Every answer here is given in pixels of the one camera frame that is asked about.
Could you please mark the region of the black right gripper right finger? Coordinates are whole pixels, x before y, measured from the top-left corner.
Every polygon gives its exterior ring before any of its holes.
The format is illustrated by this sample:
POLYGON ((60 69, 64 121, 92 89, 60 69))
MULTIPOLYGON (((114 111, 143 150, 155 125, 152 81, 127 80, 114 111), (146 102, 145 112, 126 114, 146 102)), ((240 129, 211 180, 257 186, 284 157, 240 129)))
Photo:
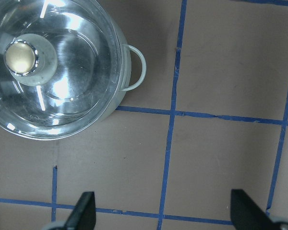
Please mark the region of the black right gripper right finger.
POLYGON ((242 189, 231 190, 230 219, 237 230, 276 230, 276 225, 242 189))

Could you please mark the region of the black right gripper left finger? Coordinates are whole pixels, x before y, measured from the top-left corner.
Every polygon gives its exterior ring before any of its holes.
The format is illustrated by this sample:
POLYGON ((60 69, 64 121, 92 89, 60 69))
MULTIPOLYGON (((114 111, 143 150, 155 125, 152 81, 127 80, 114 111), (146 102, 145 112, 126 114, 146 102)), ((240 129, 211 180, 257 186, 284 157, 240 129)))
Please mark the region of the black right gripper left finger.
POLYGON ((64 230, 93 230, 96 226, 96 202, 94 192, 83 192, 69 215, 64 230))

